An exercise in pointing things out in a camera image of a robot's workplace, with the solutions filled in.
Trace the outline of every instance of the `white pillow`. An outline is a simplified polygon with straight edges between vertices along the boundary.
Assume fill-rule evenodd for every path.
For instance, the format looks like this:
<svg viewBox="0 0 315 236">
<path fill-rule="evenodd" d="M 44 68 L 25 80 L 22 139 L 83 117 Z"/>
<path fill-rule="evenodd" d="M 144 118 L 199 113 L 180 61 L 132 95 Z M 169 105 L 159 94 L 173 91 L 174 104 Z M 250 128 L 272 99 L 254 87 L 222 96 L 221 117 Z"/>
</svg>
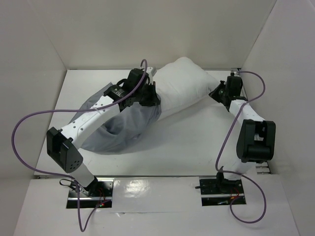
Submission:
<svg viewBox="0 0 315 236">
<path fill-rule="evenodd" d="M 219 81 L 188 58 L 179 58 L 158 70 L 154 81 L 161 97 L 159 119 L 195 104 L 219 85 Z"/>
</svg>

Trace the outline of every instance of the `purple cable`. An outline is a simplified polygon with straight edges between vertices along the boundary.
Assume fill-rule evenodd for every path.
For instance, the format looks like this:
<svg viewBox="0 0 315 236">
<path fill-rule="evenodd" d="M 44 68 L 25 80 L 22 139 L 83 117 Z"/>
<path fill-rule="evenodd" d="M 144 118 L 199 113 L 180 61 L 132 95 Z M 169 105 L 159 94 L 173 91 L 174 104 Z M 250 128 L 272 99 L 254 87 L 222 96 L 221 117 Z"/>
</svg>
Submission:
<svg viewBox="0 0 315 236">
<path fill-rule="evenodd" d="M 98 110 L 103 110 L 103 109 L 106 109 L 106 108 L 109 108 L 109 107 L 112 107 L 124 100 L 126 100 L 127 98 L 129 98 L 139 87 L 140 85 L 142 84 L 144 78 L 145 78 L 145 74 L 147 72 L 147 69 L 148 69 L 148 62 L 147 60 L 143 59 L 141 61 L 141 64 L 140 66 L 142 67 L 142 64 L 145 64 L 144 66 L 144 72 L 143 72 L 143 75 L 139 81 L 139 83 L 136 85 L 136 87 L 134 87 L 134 89 L 128 93 L 125 97 L 117 100 L 116 102 L 113 102 L 111 104 L 108 104 L 106 106 L 103 106 L 103 107 L 99 107 Z M 30 166 L 28 163 L 26 163 L 19 155 L 17 149 L 16 149 L 16 146 L 15 146 L 15 134 L 16 134 L 16 131 L 18 129 L 18 127 L 20 126 L 20 124 L 25 121 L 26 119 L 30 118 L 30 117 L 33 117 L 33 116 L 36 116 L 36 115 L 40 115 L 40 114 L 46 114 L 46 113 L 55 113 L 55 112 L 94 112 L 95 109 L 86 109 L 86 110 L 64 110 L 64 109 L 60 109 L 60 110 L 47 110 L 47 111 L 41 111 L 41 112 L 34 112 L 34 113 L 31 113 L 25 117 L 23 117 L 22 119 L 19 120 L 19 122 L 15 125 L 13 131 L 12 131 L 12 135 L 11 135 L 11 145 L 12 145 L 12 149 L 13 149 L 13 152 L 14 154 L 16 155 L 16 157 L 19 159 L 19 161 L 25 165 L 27 168 L 33 170 L 33 171 L 36 171 L 36 172 L 39 172 L 39 173 L 42 173 L 42 174 L 47 174 L 47 175 L 53 175 L 53 176 L 62 176 L 62 177 L 67 177 L 67 178 L 71 178 L 71 179 L 74 179 L 72 176 L 70 175 L 65 175 L 65 174 L 60 174 L 60 173 L 54 173 L 54 172 L 49 172 L 49 171 L 42 171 L 42 170 L 39 170 L 37 168 L 34 168 L 32 166 Z M 80 226 L 80 230 L 81 232 L 84 232 L 86 227 L 87 227 L 87 224 L 88 224 L 88 221 L 91 217 L 91 215 L 93 214 L 93 212 L 100 206 L 100 205 L 97 205 L 93 210 L 92 212 L 90 213 L 86 223 L 85 223 L 85 227 L 84 229 L 82 229 L 82 223 L 81 223 L 81 215 L 80 215 L 80 188 L 79 188 L 79 184 L 77 181 L 75 181 L 75 185 L 76 185 L 76 190 L 77 190 L 77 195 L 78 195 L 78 219 L 79 219 L 79 226 Z"/>
<path fill-rule="evenodd" d="M 236 122 L 237 122 L 238 117 L 240 116 L 240 114 L 241 114 L 241 112 L 242 112 L 243 107 L 246 106 L 247 104 L 249 104 L 250 102 L 253 102 L 253 101 L 259 99 L 259 98 L 265 93 L 265 91 L 266 91 L 266 84 L 265 84 L 263 78 L 262 78 L 260 75 L 254 73 L 254 72 L 251 72 L 251 71 L 239 71 L 238 73 L 248 73 L 248 74 L 253 74 L 253 75 L 257 76 L 257 77 L 261 80 L 261 82 L 262 82 L 263 90 L 262 90 L 262 92 L 261 92 L 261 94 L 260 94 L 259 96 L 257 96 L 257 97 L 255 97 L 255 98 L 253 98 L 253 99 L 247 101 L 246 103 L 243 103 L 243 104 L 242 104 L 242 106 L 241 106 L 239 112 L 237 113 L 237 115 L 235 116 L 234 121 L 233 121 L 232 124 L 231 124 L 231 127 L 230 127 L 230 129 L 229 129 L 229 131 L 228 131 L 228 133 L 227 133 L 227 135 L 226 135 L 226 137 L 225 137 L 225 140 L 224 140 L 224 142 L 223 142 L 223 144 L 222 144 L 222 147 L 221 147 L 221 149 L 220 149 L 220 151 L 219 151 L 219 154 L 218 154 L 218 157 L 217 157 L 217 160 L 216 160 L 216 170 L 217 170 L 218 172 L 221 172 L 221 173 L 230 173 L 230 174 L 235 174 L 235 175 L 239 175 L 239 176 L 241 176 L 241 177 L 244 177 L 244 178 L 248 179 L 250 182 L 252 182 L 254 185 L 256 185 L 257 188 L 261 191 L 262 197 L 264 198 L 264 210 L 263 210 L 262 215 L 261 215 L 258 219 L 254 220 L 254 221 L 245 221 L 245 220 L 242 220 L 242 219 L 240 219 L 238 216 L 235 215 L 235 213 L 234 213 L 234 211 L 233 211 L 233 209 L 232 209 L 232 205 L 233 205 L 234 201 L 237 200 L 238 198 L 234 198 L 234 199 L 231 201 L 231 203 L 230 203 L 230 210 L 231 210 L 231 213 L 232 213 L 232 215 L 233 215 L 237 220 L 239 220 L 239 221 L 241 221 L 241 222 L 243 222 L 243 223 L 246 223 L 246 224 L 254 224 L 254 223 L 259 222 L 259 221 L 265 216 L 265 214 L 266 214 L 267 201 L 266 201 L 266 196 L 265 196 L 264 191 L 262 190 L 262 188 L 261 188 L 254 180 L 252 180 L 251 178 L 249 178 L 249 177 L 243 175 L 242 173 L 235 172 L 235 171 L 224 171 L 224 170 L 222 169 L 222 167 L 221 167 L 220 169 L 218 168 L 219 160 L 220 160 L 221 155 L 222 155 L 222 153 L 223 153 L 224 147 L 225 147 L 225 145 L 226 145 L 226 143 L 227 143 L 228 138 L 230 137 L 230 135 L 231 135 L 231 133 L 232 133 L 232 130 L 233 130 L 233 128 L 234 128 L 234 126 L 235 126 L 235 124 L 236 124 Z"/>
</svg>

